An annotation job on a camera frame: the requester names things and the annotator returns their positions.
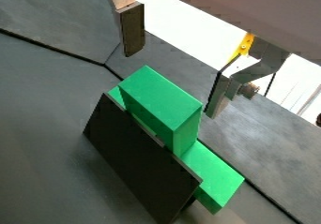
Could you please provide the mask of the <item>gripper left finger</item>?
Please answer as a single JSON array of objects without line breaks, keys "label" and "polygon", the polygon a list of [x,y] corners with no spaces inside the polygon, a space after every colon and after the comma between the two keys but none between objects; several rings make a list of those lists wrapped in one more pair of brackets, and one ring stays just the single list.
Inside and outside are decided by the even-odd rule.
[{"label": "gripper left finger", "polygon": [[146,44],[145,4],[137,0],[112,0],[120,20],[125,55],[137,54]]}]

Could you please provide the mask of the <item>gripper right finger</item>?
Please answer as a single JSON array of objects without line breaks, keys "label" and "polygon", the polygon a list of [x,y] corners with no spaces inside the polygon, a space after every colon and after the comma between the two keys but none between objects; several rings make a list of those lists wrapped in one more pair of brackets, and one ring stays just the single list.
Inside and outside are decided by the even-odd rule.
[{"label": "gripper right finger", "polygon": [[[256,58],[257,62],[227,77],[225,71],[243,55]],[[260,90],[252,81],[271,74],[275,75],[290,56],[291,53],[287,50],[263,38],[256,35],[245,35],[228,64],[217,72],[209,102],[205,106],[207,116],[215,118],[224,111],[236,95],[252,99]]]}]

